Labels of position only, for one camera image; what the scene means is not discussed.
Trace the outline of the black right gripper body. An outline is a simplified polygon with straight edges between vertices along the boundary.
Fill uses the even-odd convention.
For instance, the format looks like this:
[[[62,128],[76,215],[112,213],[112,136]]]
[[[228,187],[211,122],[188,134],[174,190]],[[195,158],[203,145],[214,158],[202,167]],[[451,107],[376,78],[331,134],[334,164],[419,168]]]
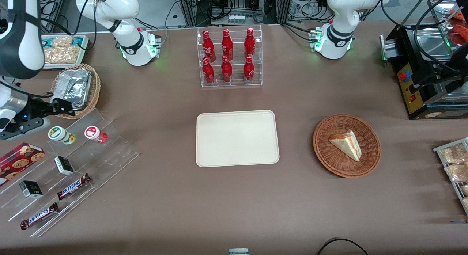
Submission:
[[[20,112],[20,119],[28,121],[43,118],[56,113],[54,107],[40,98],[28,98],[25,108]]]

